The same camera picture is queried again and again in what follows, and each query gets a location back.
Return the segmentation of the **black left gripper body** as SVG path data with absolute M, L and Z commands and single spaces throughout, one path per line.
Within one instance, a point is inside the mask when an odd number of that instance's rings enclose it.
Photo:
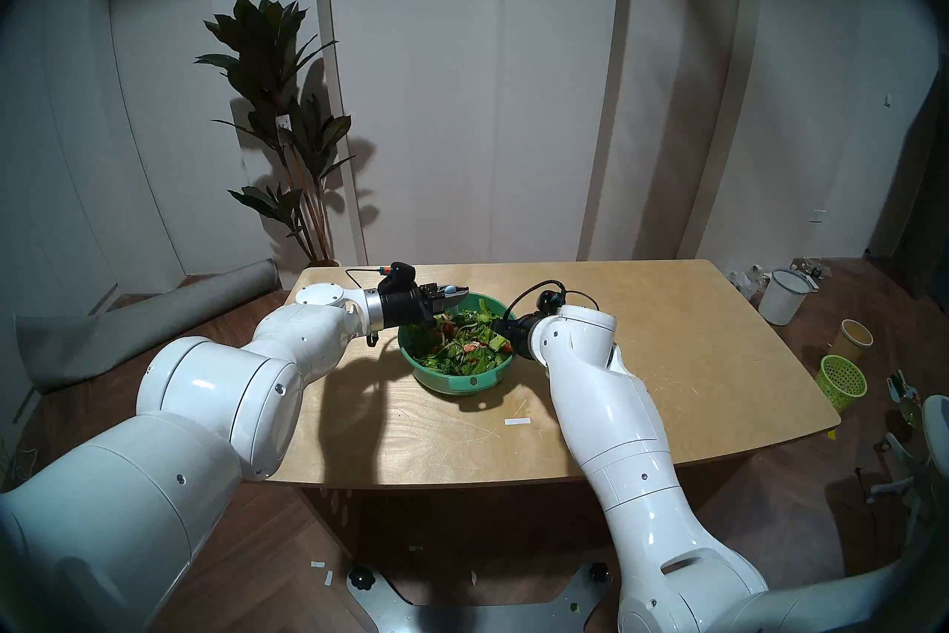
M 381 294 L 383 328 L 421 326 L 434 328 L 434 306 L 431 298 L 421 289 L 393 291 Z

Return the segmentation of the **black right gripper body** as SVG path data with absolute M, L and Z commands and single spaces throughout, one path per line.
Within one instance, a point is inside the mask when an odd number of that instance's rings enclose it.
M 536 360 L 532 352 L 532 330 L 546 318 L 542 312 L 534 312 L 510 320 L 510 346 L 515 354 L 525 360 Z

